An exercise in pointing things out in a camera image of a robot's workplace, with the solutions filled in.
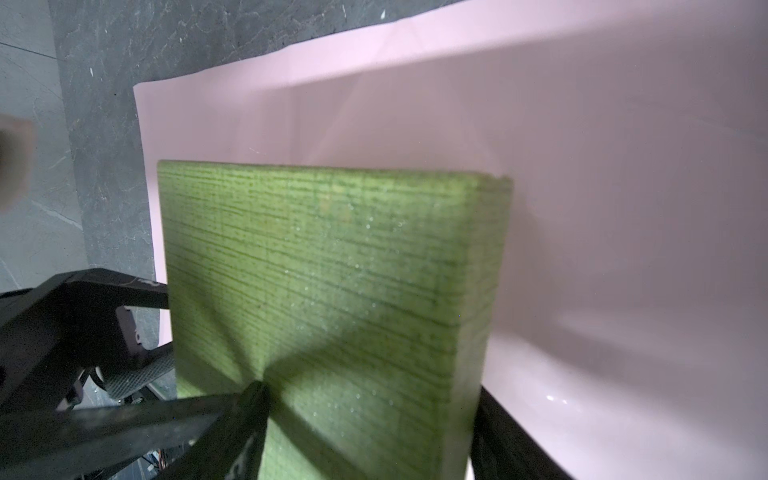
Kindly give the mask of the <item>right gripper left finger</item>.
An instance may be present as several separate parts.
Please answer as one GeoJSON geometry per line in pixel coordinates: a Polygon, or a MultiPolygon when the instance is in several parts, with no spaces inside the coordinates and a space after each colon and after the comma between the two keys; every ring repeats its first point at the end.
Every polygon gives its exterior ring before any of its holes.
{"type": "Polygon", "coordinates": [[[148,349],[132,311],[164,310],[162,283],[106,269],[1,297],[1,475],[108,479],[146,460],[162,479],[254,479],[270,394],[166,400],[171,344],[148,349]]]}

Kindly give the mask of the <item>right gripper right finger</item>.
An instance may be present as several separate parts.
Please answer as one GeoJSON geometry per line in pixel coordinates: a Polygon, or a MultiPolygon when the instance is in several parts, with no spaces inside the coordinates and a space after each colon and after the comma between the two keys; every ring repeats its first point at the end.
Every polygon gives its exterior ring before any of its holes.
{"type": "Polygon", "coordinates": [[[485,388],[474,420],[470,461],[477,480],[571,480],[485,388]]]}

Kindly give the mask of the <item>pink wrapping paper sheet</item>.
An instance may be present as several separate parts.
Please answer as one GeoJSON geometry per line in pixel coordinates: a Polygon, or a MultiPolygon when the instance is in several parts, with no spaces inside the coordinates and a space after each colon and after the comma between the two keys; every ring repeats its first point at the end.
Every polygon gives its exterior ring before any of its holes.
{"type": "Polygon", "coordinates": [[[484,382],[580,479],[767,475],[767,5],[465,1],[136,85],[162,159],[510,176],[484,382]]]}

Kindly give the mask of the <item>green gift box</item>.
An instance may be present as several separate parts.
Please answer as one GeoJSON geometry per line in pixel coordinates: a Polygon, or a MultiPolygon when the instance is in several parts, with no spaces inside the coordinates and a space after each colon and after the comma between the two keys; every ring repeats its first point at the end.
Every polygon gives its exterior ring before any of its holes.
{"type": "Polygon", "coordinates": [[[178,393],[272,405],[257,479],[461,479],[513,183],[161,162],[178,393]]]}

